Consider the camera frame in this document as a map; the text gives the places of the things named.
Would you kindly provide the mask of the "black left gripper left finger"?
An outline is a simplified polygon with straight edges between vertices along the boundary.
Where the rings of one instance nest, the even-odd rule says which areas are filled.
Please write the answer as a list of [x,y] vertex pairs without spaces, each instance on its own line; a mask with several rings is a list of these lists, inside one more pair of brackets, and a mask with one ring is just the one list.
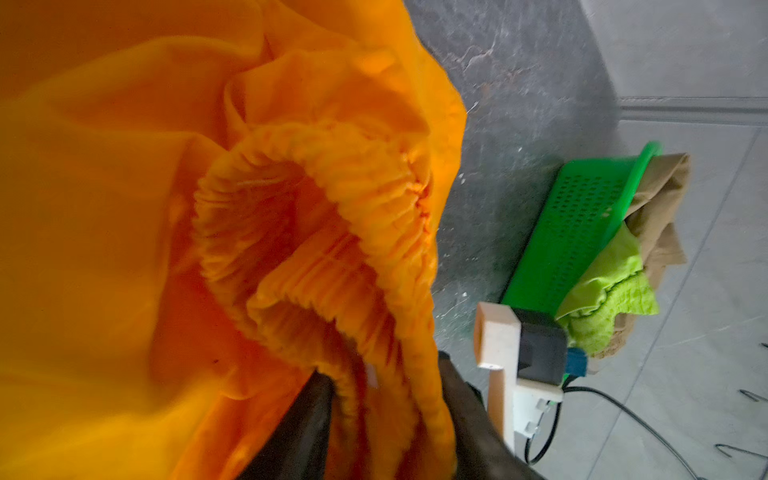
[[238,475],[253,479],[322,479],[334,387],[314,372],[261,450]]

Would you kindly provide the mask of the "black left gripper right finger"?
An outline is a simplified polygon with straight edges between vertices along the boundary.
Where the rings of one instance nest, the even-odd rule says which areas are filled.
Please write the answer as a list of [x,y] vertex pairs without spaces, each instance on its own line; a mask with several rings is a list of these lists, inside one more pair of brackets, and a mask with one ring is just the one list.
[[438,353],[443,398],[456,438],[456,479],[543,480],[518,459],[491,424],[483,405],[446,352]]

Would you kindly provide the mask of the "lime green shorts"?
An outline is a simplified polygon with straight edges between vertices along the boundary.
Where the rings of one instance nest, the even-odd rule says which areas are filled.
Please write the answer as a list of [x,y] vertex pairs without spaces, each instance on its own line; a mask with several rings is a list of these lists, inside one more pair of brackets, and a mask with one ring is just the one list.
[[556,313],[571,347],[604,358],[618,352],[638,316],[659,313],[645,273],[640,244],[621,225],[568,292]]

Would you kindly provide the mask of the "orange shorts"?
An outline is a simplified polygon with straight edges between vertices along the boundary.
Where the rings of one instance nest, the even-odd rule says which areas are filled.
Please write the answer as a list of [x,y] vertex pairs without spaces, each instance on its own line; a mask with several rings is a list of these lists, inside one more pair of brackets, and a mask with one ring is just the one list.
[[328,479],[450,479],[466,113],[400,1],[1,5],[1,475],[233,479],[313,373]]

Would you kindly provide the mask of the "khaki brown shorts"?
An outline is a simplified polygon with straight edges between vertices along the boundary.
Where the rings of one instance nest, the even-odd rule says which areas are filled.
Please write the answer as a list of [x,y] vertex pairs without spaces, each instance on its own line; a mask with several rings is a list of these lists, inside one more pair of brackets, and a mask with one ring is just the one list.
[[624,226],[637,240],[648,290],[653,293],[658,292],[668,267],[686,263],[675,220],[690,176],[688,153],[653,158],[625,215]]

